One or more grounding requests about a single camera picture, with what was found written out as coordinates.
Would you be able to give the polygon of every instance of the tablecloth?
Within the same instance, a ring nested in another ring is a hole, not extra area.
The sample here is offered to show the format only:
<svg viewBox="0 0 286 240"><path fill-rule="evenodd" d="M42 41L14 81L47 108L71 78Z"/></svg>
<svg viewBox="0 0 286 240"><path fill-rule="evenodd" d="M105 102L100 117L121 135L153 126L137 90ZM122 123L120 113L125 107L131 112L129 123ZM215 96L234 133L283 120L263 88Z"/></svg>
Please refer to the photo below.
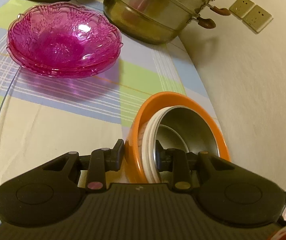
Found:
<svg viewBox="0 0 286 240"><path fill-rule="evenodd" d="M72 2L103 12L99 0ZM155 46L123 34L115 65L89 78L47 78L19 68L6 51L7 28L17 14L35 4L0 0L0 106L9 89L0 111L0 184L68 151L88 155L113 147L117 139L127 137L142 103L160 91L189 96L217 122L178 37ZM127 180L125 174L111 171L107 181Z"/></svg>

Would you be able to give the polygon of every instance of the bowl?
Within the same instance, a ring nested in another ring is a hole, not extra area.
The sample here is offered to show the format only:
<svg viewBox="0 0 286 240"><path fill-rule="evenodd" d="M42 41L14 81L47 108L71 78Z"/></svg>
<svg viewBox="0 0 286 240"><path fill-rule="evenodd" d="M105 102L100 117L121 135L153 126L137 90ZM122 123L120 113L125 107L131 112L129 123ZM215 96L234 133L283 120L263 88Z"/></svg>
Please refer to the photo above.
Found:
<svg viewBox="0 0 286 240"><path fill-rule="evenodd" d="M125 142L124 168L131 183L148 183L141 160L141 152L139 151L139 147L142 145L141 134L153 115L169 106L184 106L196 112L213 134L219 157L230 161L229 152L221 131L211 116L199 104L179 93L160 92L152 95L143 103Z"/></svg>
<svg viewBox="0 0 286 240"><path fill-rule="evenodd" d="M35 73L86 77L109 69L121 52L121 33L100 13L68 2L37 5L9 27L12 59Z"/></svg>

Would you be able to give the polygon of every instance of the wall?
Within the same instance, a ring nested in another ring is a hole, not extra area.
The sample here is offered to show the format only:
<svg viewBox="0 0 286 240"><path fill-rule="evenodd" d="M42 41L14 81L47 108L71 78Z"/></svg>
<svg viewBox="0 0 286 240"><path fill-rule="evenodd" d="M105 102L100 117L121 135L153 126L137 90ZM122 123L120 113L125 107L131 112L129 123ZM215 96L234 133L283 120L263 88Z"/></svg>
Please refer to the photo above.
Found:
<svg viewBox="0 0 286 240"><path fill-rule="evenodd" d="M235 0L216 0L229 7ZM252 0L274 16L254 34L208 8L217 27L191 23L181 40L205 85L233 162L286 189L286 0Z"/></svg>

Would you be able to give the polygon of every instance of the electrical outlet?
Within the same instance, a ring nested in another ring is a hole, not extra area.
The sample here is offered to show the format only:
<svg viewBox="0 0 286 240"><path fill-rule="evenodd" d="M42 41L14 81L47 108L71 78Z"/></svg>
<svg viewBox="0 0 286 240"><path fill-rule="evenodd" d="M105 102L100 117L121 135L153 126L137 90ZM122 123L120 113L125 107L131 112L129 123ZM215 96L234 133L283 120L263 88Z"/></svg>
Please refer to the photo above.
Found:
<svg viewBox="0 0 286 240"><path fill-rule="evenodd" d="M272 15L258 5L254 6L243 19L256 33L262 31L272 20Z"/></svg>
<svg viewBox="0 0 286 240"><path fill-rule="evenodd" d="M243 19L244 16L247 15L254 6L255 3L251 0L236 0L236 2L232 4L229 10L240 19Z"/></svg>

